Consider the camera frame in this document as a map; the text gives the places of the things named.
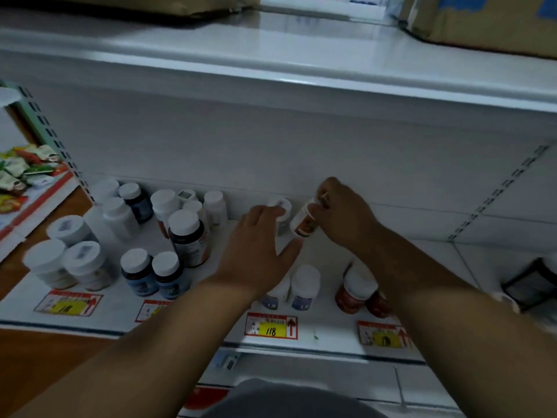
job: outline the wooden floor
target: wooden floor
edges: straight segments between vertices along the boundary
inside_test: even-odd
[[[63,216],[82,216],[90,207],[82,189],[76,189],[0,264],[0,299],[27,274],[28,270],[21,262],[23,254],[34,244],[47,239],[47,226]],[[113,340],[0,329],[0,418],[21,408],[111,343]]]

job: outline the pill bottle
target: pill bottle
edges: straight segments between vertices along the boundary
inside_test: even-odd
[[[366,308],[371,315],[377,318],[388,318],[394,315],[385,294],[380,290],[376,290],[372,297],[366,301]]]
[[[151,195],[151,204],[159,222],[160,231],[168,239],[168,219],[180,209],[180,200],[172,189],[161,189]]]
[[[355,314],[377,288],[377,282],[368,268],[359,259],[353,259],[344,270],[343,283],[335,295],[335,302],[342,312]]]
[[[123,240],[139,235],[139,224],[122,198],[109,198],[102,205],[102,219],[114,234]]]
[[[91,196],[99,205],[103,205],[108,198],[118,196],[118,188],[120,183],[112,177],[95,183],[91,187]]]
[[[83,241],[99,241],[80,216],[66,216],[55,220],[46,228],[46,234],[51,239],[61,240],[66,246]]]
[[[106,253],[97,242],[73,245],[64,253],[62,263],[84,288],[92,292],[107,288],[116,280]]]
[[[207,220],[207,212],[205,208],[203,208],[203,204],[199,201],[189,201],[188,203],[184,204],[183,210],[193,211],[199,219],[201,223],[205,226],[205,231],[209,234],[209,222]]]
[[[282,207],[285,210],[285,213],[277,217],[276,225],[275,225],[275,236],[281,236],[284,232],[287,231],[290,214],[292,212],[292,204],[286,198],[279,198],[279,199],[272,199],[267,203],[268,207]]]
[[[307,311],[321,288],[321,275],[311,265],[301,265],[294,273],[289,304],[298,311]]]
[[[149,296],[159,290],[152,261],[153,257],[141,248],[130,249],[120,259],[122,276],[138,296]]]
[[[198,201],[196,191],[193,189],[182,189],[178,192],[178,200],[180,200],[180,206],[186,205],[190,201]]]
[[[279,284],[275,286],[274,289],[267,292],[265,296],[261,299],[261,305],[267,309],[277,309],[279,303],[285,302],[288,298],[288,292],[290,290],[290,274],[286,273],[286,276],[282,278]]]
[[[202,265],[209,258],[207,232],[196,213],[178,210],[168,219],[168,236],[186,267]]]
[[[211,230],[222,228],[228,223],[225,197],[220,190],[211,190],[205,194],[203,207]]]
[[[522,273],[503,283],[501,288],[523,312],[554,298],[557,294],[557,253],[533,260]]]
[[[328,208],[327,194],[319,198],[311,198],[294,216],[290,222],[290,229],[296,236],[309,237],[319,227],[308,210],[310,204],[321,204],[324,208]]]
[[[166,299],[176,299],[189,289],[184,264],[172,251],[160,253],[153,259],[153,271],[159,285],[160,294]]]
[[[137,183],[126,183],[120,186],[118,194],[131,207],[135,219],[143,224],[153,216],[153,208],[147,194]]]
[[[53,289],[67,289],[75,286],[77,280],[69,274],[62,264],[66,244],[58,239],[39,242],[23,256],[23,264],[40,281]]]

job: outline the upper shelf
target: upper shelf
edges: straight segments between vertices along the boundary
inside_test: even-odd
[[[555,61],[349,21],[249,11],[171,28],[4,8],[0,50],[557,112]]]

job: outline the person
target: person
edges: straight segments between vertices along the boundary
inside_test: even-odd
[[[311,205],[324,233],[361,259],[439,380],[468,417],[553,417],[557,349],[525,316],[480,293],[381,225],[335,178],[329,205]],[[172,305],[79,366],[13,415],[35,418],[174,418],[221,342],[251,303],[293,265],[302,241],[276,255],[280,207],[257,206],[232,233],[217,271]],[[256,382],[206,417],[383,416],[356,400]]]

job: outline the person's right hand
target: person's right hand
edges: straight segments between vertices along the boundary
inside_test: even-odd
[[[370,243],[374,230],[381,224],[364,198],[336,177],[328,178],[317,190],[318,197],[325,193],[329,208],[310,204],[310,214],[329,239],[358,255]]]

